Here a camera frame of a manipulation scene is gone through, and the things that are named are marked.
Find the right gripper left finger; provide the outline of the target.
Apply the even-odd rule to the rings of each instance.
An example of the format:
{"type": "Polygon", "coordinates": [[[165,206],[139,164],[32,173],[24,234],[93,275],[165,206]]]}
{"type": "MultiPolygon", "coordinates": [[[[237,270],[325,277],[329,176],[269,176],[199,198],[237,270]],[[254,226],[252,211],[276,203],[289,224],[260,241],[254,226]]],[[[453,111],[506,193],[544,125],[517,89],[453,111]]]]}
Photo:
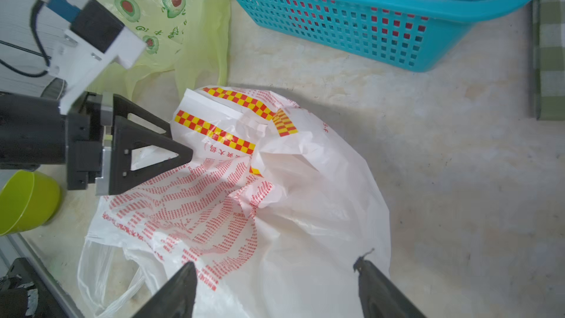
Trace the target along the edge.
{"type": "Polygon", "coordinates": [[[197,271],[194,263],[188,262],[133,317],[191,318],[196,296],[197,271]]]}

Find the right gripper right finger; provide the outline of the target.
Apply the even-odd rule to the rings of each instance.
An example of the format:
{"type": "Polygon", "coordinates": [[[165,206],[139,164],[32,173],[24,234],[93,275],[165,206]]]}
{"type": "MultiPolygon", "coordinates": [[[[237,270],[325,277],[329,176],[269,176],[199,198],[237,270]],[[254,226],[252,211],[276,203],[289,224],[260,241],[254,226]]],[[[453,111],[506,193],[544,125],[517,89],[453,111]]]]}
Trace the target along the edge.
{"type": "Polygon", "coordinates": [[[353,269],[365,318],[426,318],[371,261],[359,257],[353,269]]]}

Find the white plastic bag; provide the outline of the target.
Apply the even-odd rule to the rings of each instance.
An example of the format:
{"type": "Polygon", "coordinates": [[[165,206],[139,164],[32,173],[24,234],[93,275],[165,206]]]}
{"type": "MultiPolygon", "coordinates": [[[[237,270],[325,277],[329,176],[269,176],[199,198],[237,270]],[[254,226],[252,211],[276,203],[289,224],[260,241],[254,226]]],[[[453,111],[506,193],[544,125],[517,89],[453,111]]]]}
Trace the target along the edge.
{"type": "Polygon", "coordinates": [[[79,260],[96,317],[117,317],[186,263],[196,317],[361,317],[353,265],[391,261],[389,210],[366,161],[271,91],[188,90],[170,123],[192,160],[99,200],[79,260]]]}

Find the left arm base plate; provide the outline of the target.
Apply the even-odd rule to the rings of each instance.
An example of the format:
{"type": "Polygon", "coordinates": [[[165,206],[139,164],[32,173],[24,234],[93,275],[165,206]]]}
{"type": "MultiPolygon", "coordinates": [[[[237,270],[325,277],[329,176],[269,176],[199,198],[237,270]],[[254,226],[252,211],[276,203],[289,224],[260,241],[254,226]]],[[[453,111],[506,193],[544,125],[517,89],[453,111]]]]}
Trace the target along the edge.
{"type": "Polygon", "coordinates": [[[1,317],[68,317],[25,258],[1,276],[1,317]]]}

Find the yellow-green avocado plastic bag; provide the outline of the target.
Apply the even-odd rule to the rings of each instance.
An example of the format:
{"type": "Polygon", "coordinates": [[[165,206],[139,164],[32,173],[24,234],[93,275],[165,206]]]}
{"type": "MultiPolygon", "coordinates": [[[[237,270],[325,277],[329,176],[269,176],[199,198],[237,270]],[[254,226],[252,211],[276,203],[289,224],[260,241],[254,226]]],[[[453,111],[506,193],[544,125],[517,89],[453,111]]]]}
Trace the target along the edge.
{"type": "Polygon", "coordinates": [[[227,85],[230,0],[98,0],[146,45],[131,69],[111,64],[89,86],[132,98],[138,82],[174,72],[180,95],[206,77],[227,85]]]}

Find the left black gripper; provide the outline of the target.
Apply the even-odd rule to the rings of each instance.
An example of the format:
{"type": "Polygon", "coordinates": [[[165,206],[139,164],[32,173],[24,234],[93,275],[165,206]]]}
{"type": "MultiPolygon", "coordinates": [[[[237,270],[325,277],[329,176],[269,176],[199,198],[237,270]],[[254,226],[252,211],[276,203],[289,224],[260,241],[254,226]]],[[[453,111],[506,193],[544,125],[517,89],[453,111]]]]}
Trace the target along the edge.
{"type": "Polygon", "coordinates": [[[66,115],[69,190],[119,195],[190,163],[194,151],[172,138],[170,124],[119,94],[85,92],[66,115]],[[162,130],[128,119],[132,114],[162,130]]]}

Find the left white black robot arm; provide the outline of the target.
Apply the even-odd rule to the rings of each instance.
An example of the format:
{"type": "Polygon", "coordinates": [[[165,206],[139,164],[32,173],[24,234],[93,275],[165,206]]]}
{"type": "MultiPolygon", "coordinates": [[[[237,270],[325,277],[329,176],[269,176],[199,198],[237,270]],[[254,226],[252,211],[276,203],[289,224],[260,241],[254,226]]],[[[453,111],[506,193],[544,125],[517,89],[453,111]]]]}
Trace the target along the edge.
{"type": "Polygon", "coordinates": [[[118,94],[84,93],[66,113],[57,100],[1,94],[1,168],[66,166],[67,187],[118,195],[190,163],[168,122],[118,94]]]}

